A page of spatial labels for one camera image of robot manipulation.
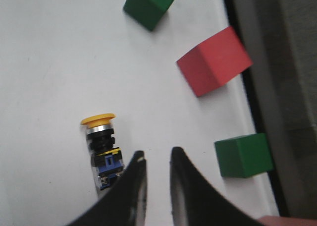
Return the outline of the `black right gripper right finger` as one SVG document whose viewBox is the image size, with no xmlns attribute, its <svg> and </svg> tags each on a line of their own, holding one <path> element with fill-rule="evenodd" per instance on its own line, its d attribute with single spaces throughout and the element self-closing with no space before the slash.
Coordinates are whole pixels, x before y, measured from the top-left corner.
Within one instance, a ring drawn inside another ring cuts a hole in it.
<svg viewBox="0 0 317 226">
<path fill-rule="evenodd" d="M 261 226 L 224 198 L 181 147 L 170 157 L 170 195 L 175 226 Z"/>
</svg>

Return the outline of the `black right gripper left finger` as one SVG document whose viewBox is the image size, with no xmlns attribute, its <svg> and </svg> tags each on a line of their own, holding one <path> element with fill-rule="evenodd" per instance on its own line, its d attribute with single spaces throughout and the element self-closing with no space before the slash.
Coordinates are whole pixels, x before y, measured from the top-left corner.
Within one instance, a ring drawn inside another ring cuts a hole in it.
<svg viewBox="0 0 317 226">
<path fill-rule="evenodd" d="M 136 151 L 123 175 L 70 226 L 143 226 L 147 208 L 147 161 Z"/>
</svg>

